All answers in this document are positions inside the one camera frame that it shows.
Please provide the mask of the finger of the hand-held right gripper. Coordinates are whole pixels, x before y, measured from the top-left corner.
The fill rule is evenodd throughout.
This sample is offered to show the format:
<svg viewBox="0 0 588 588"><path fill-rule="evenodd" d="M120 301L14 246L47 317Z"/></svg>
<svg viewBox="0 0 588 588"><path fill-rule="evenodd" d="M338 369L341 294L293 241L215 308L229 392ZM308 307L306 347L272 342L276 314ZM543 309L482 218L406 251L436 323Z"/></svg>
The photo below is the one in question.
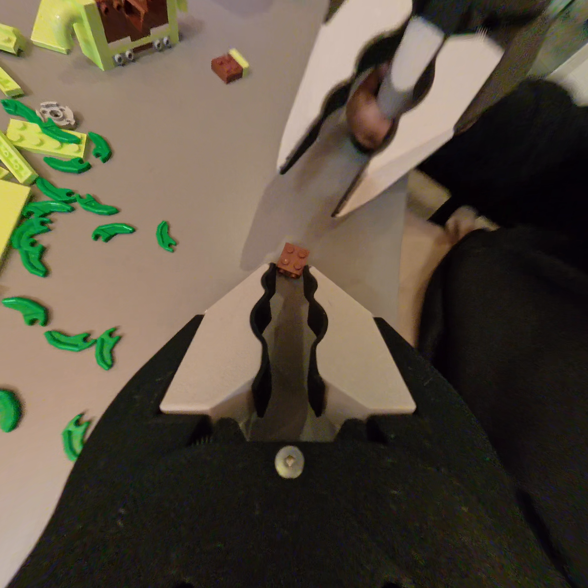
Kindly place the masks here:
<svg viewBox="0 0 588 588"><path fill-rule="evenodd" d="M283 131L277 170L287 173L342 106L365 50L398 30L412 1L343 1L321 26Z"/></svg>
<svg viewBox="0 0 588 588"><path fill-rule="evenodd" d="M333 216L343 217L371 202L450 140L503 53L491 39L446 40L433 63L428 92L401 115L392 140L371 157Z"/></svg>

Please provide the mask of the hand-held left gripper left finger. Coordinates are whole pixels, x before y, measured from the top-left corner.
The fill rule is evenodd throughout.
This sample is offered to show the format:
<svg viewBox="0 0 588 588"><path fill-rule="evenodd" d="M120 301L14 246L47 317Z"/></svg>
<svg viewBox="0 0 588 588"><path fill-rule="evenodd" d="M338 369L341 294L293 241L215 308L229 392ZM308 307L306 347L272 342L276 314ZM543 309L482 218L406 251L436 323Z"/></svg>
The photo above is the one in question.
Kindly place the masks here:
<svg viewBox="0 0 588 588"><path fill-rule="evenodd" d="M167 414L263 417L271 391L268 343L276 266L263 264L202 317L163 400Z"/></svg>

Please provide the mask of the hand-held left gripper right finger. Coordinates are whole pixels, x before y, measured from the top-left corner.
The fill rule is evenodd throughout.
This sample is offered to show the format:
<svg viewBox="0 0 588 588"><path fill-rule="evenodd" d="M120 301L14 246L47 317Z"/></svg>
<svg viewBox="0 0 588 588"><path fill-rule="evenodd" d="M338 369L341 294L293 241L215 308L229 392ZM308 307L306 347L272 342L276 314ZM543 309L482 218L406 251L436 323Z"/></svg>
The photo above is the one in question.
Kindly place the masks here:
<svg viewBox="0 0 588 588"><path fill-rule="evenodd" d="M410 415L416 404L370 311L316 268L305 268L311 344L307 393L329 422Z"/></svg>

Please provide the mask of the brown brick with lime slope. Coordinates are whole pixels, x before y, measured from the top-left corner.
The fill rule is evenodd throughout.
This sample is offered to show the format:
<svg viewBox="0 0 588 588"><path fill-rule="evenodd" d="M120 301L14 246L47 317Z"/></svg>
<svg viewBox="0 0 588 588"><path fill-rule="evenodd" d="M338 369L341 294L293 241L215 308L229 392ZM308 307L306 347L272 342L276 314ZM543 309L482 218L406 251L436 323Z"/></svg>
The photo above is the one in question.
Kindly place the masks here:
<svg viewBox="0 0 588 588"><path fill-rule="evenodd" d="M212 71L224 84L231 84L246 77L251 69L244 55L235 48L231 48L224 55L213 58L210 65Z"/></svg>

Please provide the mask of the small brown square plate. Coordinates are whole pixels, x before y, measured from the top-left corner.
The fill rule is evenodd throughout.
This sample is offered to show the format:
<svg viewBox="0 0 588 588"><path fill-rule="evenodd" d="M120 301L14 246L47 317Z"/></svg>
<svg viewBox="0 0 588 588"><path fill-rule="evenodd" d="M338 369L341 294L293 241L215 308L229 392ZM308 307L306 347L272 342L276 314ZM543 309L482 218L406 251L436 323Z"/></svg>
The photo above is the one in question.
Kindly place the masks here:
<svg viewBox="0 0 588 588"><path fill-rule="evenodd" d="M276 263L277 272L291 279L302 277L309 255L308 249L286 242Z"/></svg>

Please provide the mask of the person's right forearm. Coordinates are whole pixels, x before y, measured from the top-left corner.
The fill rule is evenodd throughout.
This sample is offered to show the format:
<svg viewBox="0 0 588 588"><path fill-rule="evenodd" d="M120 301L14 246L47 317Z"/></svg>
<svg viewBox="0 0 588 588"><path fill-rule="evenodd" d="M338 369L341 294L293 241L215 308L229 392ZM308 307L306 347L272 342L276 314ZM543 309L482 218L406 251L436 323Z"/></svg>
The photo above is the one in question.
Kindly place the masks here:
<svg viewBox="0 0 588 588"><path fill-rule="evenodd" d="M500 227L587 239L587 105L553 82L522 82L419 170Z"/></svg>

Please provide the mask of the person's right hand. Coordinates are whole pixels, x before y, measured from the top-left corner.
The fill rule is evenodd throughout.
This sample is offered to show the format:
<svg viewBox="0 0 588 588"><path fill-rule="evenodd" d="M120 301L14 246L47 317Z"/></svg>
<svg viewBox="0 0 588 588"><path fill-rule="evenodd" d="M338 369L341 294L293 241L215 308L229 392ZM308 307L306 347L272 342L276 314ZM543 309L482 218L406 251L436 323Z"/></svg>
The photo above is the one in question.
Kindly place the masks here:
<svg viewBox="0 0 588 588"><path fill-rule="evenodd" d="M346 106L349 129L360 147L374 151L384 143L392 128L378 106L378 90L387 73L387 64L373 69L357 86Z"/></svg>

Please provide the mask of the scattered green leaf pieces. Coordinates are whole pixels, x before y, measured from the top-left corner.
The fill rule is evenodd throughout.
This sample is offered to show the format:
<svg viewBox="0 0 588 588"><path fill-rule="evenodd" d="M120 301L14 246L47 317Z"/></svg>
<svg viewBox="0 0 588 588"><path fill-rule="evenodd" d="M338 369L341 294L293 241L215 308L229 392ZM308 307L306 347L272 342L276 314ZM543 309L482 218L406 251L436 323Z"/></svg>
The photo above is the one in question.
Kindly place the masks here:
<svg viewBox="0 0 588 588"><path fill-rule="evenodd" d="M19 107L24 107L14 99L4 99L1 103L10 114L17 114ZM82 198L79 194L71 192L71 190L69 192L66 190L65 192L67 194L61 200L51 199L26 205L21 215L24 220L10 233L11 246L21 254L23 265L33 275L46 277L48 274L48 269L42 260L45 248L36 239L37 235L50 230L51 219L48 218L48 215L52 212L71 212L70 201L73 197L80 205L83 205L82 207L85 207L86 204L91 204L90 195ZM174 247L177 246L177 241L170 235L169 228L167 221L162 221L158 224L156 239L158 246L166 251L173 252ZM135 232L135 228L129 224L103 224L92 232L92 239L94 241L101 239L106 243L116 235L131 234L133 232ZM40 326L47 325L47 309L34 303L32 299L23 297L6 298L3 299L2 304L21 312L29 326L35 321ZM92 339L90 333L67 335L57 330L48 330L45 332L45 338L54 348L70 352L81 352L96 345L96 362L103 370L108 371L114 365L112 350L121 338L113 335L115 330L116 327L108 329L97 339ZM82 452L85 444L85 434L90 425L90 422L81 422L81 417L81 414L74 417L62 432L64 453L73 462L77 460Z"/></svg>

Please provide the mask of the lime and brown brick assembly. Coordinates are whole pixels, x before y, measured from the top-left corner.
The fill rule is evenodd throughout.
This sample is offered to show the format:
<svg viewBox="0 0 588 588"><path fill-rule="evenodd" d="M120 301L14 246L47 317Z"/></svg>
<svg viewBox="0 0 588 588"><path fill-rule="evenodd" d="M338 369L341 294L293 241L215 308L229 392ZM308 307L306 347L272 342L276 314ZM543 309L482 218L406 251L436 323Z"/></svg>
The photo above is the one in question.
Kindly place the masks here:
<svg viewBox="0 0 588 588"><path fill-rule="evenodd" d="M82 53L107 71L145 51L173 48L180 12L187 12L187 1L41 1L31 40L60 54L69 54L77 41Z"/></svg>

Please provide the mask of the scattered lime green bricks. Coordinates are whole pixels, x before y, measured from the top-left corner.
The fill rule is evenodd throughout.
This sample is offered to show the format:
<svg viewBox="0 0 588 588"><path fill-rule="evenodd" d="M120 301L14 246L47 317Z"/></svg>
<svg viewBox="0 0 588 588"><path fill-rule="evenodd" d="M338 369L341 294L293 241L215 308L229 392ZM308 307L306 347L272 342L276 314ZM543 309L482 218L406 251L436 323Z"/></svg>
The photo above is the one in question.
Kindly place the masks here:
<svg viewBox="0 0 588 588"><path fill-rule="evenodd" d="M1 156L9 172L23 185L30 186L38 174L20 155L17 148L42 155L66 159L83 158L87 135L60 127L52 118L41 118L36 111L19 99L24 90L4 69L1 69L1 106L21 121L12 120L9 129L1 135Z"/></svg>

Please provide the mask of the grey round plate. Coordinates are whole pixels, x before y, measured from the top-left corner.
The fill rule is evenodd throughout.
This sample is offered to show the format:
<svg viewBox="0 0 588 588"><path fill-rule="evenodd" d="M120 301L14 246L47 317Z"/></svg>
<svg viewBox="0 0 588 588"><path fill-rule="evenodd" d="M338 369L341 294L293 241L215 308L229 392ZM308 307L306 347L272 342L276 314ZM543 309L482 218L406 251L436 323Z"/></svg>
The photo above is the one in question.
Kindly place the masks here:
<svg viewBox="0 0 588 588"><path fill-rule="evenodd" d="M42 121L53 121L63 129L75 130L77 128L77 120L73 110L68 106L61 105L59 102L41 102L36 114Z"/></svg>

